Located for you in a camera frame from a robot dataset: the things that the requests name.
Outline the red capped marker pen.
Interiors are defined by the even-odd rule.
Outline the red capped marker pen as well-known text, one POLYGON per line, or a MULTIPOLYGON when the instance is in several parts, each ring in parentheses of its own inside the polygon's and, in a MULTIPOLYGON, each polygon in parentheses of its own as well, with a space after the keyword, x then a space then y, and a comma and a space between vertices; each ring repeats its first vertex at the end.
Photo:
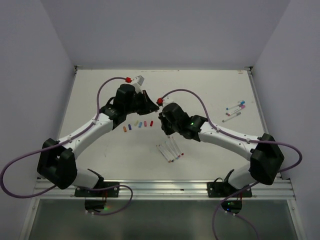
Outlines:
POLYGON ((184 152, 183 152, 183 151, 181 150, 181 148, 178 146, 178 144, 177 144, 176 140, 174 139, 174 137, 172 137, 171 139, 172 139, 173 145, 174 145, 174 147, 176 148, 176 150, 179 152, 179 154, 180 154, 181 156, 183 156, 183 155, 184 155, 184 152))

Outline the pink capped marker pen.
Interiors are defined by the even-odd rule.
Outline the pink capped marker pen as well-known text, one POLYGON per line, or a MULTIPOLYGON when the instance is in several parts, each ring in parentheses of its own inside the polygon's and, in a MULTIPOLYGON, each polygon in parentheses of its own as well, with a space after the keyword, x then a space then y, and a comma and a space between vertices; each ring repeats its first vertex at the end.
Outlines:
POLYGON ((174 144, 173 139, 170 138, 170 139, 169 139, 169 142, 170 142, 170 144, 171 144, 171 146, 172 146, 173 151, 174 151, 175 154, 177 155, 177 157, 180 158, 180 157, 181 157, 181 153, 180 153, 180 151, 176 148, 176 145, 174 144))

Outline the light blue capped marker pen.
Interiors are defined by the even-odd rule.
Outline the light blue capped marker pen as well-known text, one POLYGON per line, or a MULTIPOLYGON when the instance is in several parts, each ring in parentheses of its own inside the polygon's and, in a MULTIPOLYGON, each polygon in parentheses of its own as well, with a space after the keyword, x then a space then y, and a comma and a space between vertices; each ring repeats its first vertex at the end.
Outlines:
POLYGON ((177 155, 175 154, 175 152, 173 151, 171 145, 170 145, 167 141, 165 141, 164 144, 165 144, 165 147, 167 148, 167 150, 172 154, 172 156, 173 156, 175 159, 178 159, 178 157, 177 157, 177 155))

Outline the orange marker pen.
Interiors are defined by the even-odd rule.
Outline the orange marker pen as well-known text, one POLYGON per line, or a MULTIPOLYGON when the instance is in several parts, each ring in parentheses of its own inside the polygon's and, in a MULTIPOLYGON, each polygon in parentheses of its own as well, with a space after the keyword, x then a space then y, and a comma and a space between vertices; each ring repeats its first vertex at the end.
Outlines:
POLYGON ((156 145, 157 149, 159 150, 159 152, 162 154, 162 156, 165 158, 165 160, 168 163, 171 163, 171 159, 166 155, 165 151, 162 149, 161 145, 156 145))

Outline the grey marker pen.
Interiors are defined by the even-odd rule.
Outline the grey marker pen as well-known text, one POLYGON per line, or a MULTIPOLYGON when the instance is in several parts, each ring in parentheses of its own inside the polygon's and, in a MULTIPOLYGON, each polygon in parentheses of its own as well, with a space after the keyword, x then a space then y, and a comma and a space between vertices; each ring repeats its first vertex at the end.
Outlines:
POLYGON ((226 119, 223 119, 221 122, 225 123, 225 122, 227 122, 227 121, 229 121, 231 119, 234 119, 234 118, 238 117, 241 114, 242 114, 241 112, 237 112, 235 114, 232 114, 232 115, 228 116, 226 119))

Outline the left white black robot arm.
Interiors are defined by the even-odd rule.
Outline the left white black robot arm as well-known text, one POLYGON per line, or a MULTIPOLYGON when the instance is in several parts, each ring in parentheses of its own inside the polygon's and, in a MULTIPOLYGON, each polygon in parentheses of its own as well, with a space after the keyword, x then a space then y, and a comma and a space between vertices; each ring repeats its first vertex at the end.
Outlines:
POLYGON ((42 145, 37 172, 59 189, 84 188, 92 196, 103 193, 103 177, 90 169, 77 168, 80 154, 103 135, 122 124, 129 114, 147 115, 159 110, 145 90, 134 84, 122 84, 114 97, 97 115, 73 133, 59 139, 49 138, 42 145))

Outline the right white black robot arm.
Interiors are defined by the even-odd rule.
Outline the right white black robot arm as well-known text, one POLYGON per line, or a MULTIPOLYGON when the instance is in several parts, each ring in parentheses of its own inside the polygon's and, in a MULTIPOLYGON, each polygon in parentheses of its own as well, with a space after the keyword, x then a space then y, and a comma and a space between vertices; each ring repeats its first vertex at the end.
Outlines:
POLYGON ((211 126, 209 119, 200 115, 189 116, 175 102, 163 107, 158 118, 166 135, 178 133, 188 140, 213 144, 229 150, 248 161, 232 169, 223 180, 223 192, 235 196, 242 188, 255 182, 270 186, 280 170, 284 155, 269 134, 247 136, 228 133, 219 126, 211 126))

